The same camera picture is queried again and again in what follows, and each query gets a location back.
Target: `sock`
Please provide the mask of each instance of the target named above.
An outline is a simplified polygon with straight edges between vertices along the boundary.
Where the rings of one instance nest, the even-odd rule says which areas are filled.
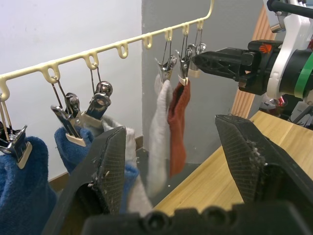
[[[69,174],[71,174],[75,167],[87,156],[93,141],[93,135],[88,129],[81,128],[79,133],[85,141],[86,147],[68,141],[65,136],[66,131],[63,127],[59,128],[54,134],[58,151]]]
[[[111,117],[103,115],[102,126],[104,131],[108,131],[117,126],[121,126],[121,124]],[[126,127],[125,162],[137,169],[135,131],[128,127]],[[127,212],[139,212],[141,216],[145,216],[151,210],[151,202],[147,197],[141,177],[138,175],[128,195]]]
[[[28,137],[32,151],[24,169],[11,155],[0,156],[0,234],[40,235],[56,203],[48,183],[48,149]]]
[[[120,209],[120,213],[126,213],[127,211],[127,201],[128,201],[128,194],[129,191],[132,189],[136,178],[139,175],[139,171],[137,168],[133,167],[130,164],[125,165],[125,181],[123,187],[123,195],[122,195],[122,205]]]
[[[173,100],[168,113],[171,131],[170,176],[180,173],[185,165],[186,151],[183,143],[185,129],[185,109],[190,100],[190,81],[183,86],[178,83],[173,92]]]
[[[160,83],[158,77],[156,77],[155,84],[157,83]],[[171,83],[166,80],[158,94],[156,113],[152,119],[149,131],[147,193],[150,197],[157,195],[166,183],[167,110],[172,101],[172,96]]]

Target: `gray sock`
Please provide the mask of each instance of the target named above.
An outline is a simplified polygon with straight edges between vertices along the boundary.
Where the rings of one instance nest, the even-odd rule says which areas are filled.
[[[156,76],[155,91],[159,91],[159,94],[156,101],[156,113],[149,131],[147,193],[150,197],[157,195],[166,183],[167,112],[173,98],[173,89],[169,80],[161,84],[159,77]]]
[[[102,126],[104,131],[108,131],[122,125],[113,120],[111,117],[103,115]],[[128,127],[126,127],[125,163],[137,167],[135,131],[134,129]],[[145,188],[139,175],[134,183],[133,188],[128,194],[127,212],[139,212],[141,216],[145,216],[151,210],[151,202],[147,197]]]

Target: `white robot part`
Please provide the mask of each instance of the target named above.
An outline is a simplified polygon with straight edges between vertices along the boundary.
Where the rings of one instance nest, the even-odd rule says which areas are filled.
[[[290,4],[304,6],[300,5],[297,0],[290,0]],[[271,71],[267,87],[267,95],[274,99],[283,95],[279,92],[279,86],[289,59],[295,50],[304,50],[308,47],[313,34],[313,23],[309,18],[290,14],[285,17],[284,23],[286,36]]]

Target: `white wall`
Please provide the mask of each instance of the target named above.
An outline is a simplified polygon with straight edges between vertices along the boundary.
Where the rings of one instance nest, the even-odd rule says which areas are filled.
[[[0,73],[57,59],[141,34],[141,0],[11,0],[0,3]],[[129,45],[122,60],[117,50],[98,55],[103,80],[113,85],[107,114],[142,135],[141,44]],[[92,95],[90,71],[83,59],[59,67],[65,92],[78,95],[81,110]],[[6,102],[13,128],[45,141],[49,178],[66,171],[54,141],[60,123],[50,109],[57,105],[41,73],[8,81]]]

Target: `red sock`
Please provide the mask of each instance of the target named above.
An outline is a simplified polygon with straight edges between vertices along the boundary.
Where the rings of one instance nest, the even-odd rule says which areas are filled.
[[[173,100],[168,112],[168,123],[171,131],[170,177],[180,173],[186,161],[183,142],[185,129],[185,109],[190,100],[190,81],[183,86],[178,83],[173,92]]]

